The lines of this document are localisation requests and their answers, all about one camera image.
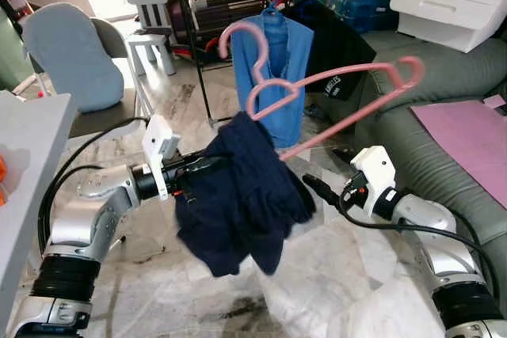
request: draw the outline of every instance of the gray table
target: gray table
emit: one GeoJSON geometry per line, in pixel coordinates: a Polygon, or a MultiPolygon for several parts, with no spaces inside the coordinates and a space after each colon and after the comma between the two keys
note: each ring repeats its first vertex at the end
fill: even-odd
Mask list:
{"type": "Polygon", "coordinates": [[[20,102],[0,91],[0,155],[8,173],[0,207],[0,336],[36,233],[40,201],[55,174],[75,110],[69,94],[20,102]]]}

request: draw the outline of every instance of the marble floor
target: marble floor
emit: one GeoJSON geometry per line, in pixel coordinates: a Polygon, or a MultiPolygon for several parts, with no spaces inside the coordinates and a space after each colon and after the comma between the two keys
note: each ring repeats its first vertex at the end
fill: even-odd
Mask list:
{"type": "MultiPolygon", "coordinates": [[[[183,153],[205,147],[216,134],[208,124],[196,71],[184,60],[167,77],[145,62],[142,76],[149,98],[174,131],[183,153]]],[[[232,70],[205,75],[214,116],[238,111],[232,70]]],[[[305,116],[302,139],[326,125],[305,116]]],[[[137,131],[99,142],[77,164],[143,162],[137,131]]],[[[288,164],[343,188],[349,167],[334,147],[350,146],[338,135],[301,153],[288,164]]],[[[59,212],[82,175],[72,177],[55,201],[59,212]]],[[[413,255],[396,233],[363,230],[344,221],[314,196],[317,212],[286,241],[280,266],[263,275],[251,259],[240,274],[215,279],[176,239],[174,203],[146,201],[121,221],[117,245],[102,265],[93,295],[93,316],[83,333],[89,338],[431,338],[443,337],[431,300],[414,269],[413,255]]],[[[361,210],[353,215],[364,219],[361,210]]],[[[29,292],[26,276],[18,299],[29,292]]]]}

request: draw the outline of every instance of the blue towel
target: blue towel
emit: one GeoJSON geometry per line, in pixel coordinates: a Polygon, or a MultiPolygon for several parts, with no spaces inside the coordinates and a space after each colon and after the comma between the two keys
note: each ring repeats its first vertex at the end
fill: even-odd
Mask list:
{"type": "Polygon", "coordinates": [[[176,198],[178,237],[214,276],[238,274],[249,254],[271,275],[292,225],[307,222],[315,211],[310,193],[245,112],[219,129],[204,156],[227,156],[229,165],[187,176],[196,202],[176,198]]]}
{"type": "MultiPolygon", "coordinates": [[[[261,69],[265,79],[283,78],[297,82],[305,77],[314,35],[311,29],[278,13],[274,16],[263,13],[248,17],[244,21],[260,27],[268,40],[269,61],[261,69]]],[[[244,31],[235,32],[231,41],[239,104],[242,110],[245,110],[248,94],[257,84],[252,77],[251,69],[258,58],[258,46],[255,38],[244,31]]],[[[261,120],[273,138],[276,148],[293,146],[299,139],[304,89],[300,91],[296,101],[261,120]]],[[[288,91],[278,86],[265,89],[257,98],[256,111],[270,106],[286,95],[288,91]]]]}

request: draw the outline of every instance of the clothes hanger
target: clothes hanger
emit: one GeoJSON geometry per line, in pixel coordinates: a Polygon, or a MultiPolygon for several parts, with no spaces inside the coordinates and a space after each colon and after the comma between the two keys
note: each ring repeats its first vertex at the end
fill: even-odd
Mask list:
{"type": "Polygon", "coordinates": [[[246,101],[246,112],[254,121],[258,121],[265,116],[275,112],[277,109],[284,107],[286,104],[291,103],[299,96],[299,89],[306,85],[309,85],[313,82],[320,81],[324,78],[333,77],[334,75],[353,73],[357,71],[366,71],[366,70],[385,70],[389,79],[393,82],[395,86],[395,90],[376,99],[375,101],[367,104],[360,110],[354,112],[352,115],[347,116],[342,121],[334,124],[334,126],[328,128],[324,132],[316,135],[312,139],[299,144],[298,146],[291,148],[283,152],[280,155],[280,160],[287,161],[289,158],[292,158],[299,154],[300,152],[313,147],[316,144],[319,144],[323,140],[328,139],[330,136],[336,134],[337,132],[347,128],[348,126],[354,124],[355,122],[363,119],[365,116],[372,114],[374,111],[383,107],[385,104],[394,100],[395,98],[401,96],[409,89],[412,89],[414,86],[419,84],[425,75],[425,65],[418,58],[414,56],[406,56],[402,57],[398,60],[399,63],[405,63],[412,67],[412,76],[411,78],[405,82],[398,69],[391,63],[363,63],[359,65],[345,66],[337,69],[332,69],[328,71],[324,71],[322,73],[314,74],[310,77],[304,78],[296,83],[292,83],[286,81],[282,78],[270,78],[264,79],[261,73],[261,68],[266,64],[269,55],[269,46],[268,41],[264,36],[264,33],[253,23],[249,23],[248,21],[239,21],[229,25],[220,36],[219,39],[219,53],[220,56],[225,59],[227,57],[227,41],[232,33],[243,30],[253,34],[257,41],[257,45],[259,48],[259,56],[257,61],[252,67],[252,75],[255,79],[257,85],[250,91],[250,94],[246,101]],[[288,90],[289,94],[280,99],[279,101],[273,103],[269,107],[255,112],[255,100],[259,93],[270,87],[270,86],[281,86],[288,90]]]}
{"type": "Polygon", "coordinates": [[[278,9],[276,9],[276,5],[278,4],[279,1],[280,0],[269,0],[268,6],[261,12],[261,15],[283,17],[283,15],[278,11],[278,9]]]}

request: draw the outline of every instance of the pink paper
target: pink paper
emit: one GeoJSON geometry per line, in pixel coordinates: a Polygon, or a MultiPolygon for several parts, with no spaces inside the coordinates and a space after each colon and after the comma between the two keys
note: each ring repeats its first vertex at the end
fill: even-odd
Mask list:
{"type": "Polygon", "coordinates": [[[507,118],[480,101],[412,110],[435,141],[507,208],[507,118]]]}
{"type": "Polygon", "coordinates": [[[501,107],[505,104],[504,98],[501,95],[493,95],[492,97],[486,98],[484,104],[489,108],[501,107]]]}

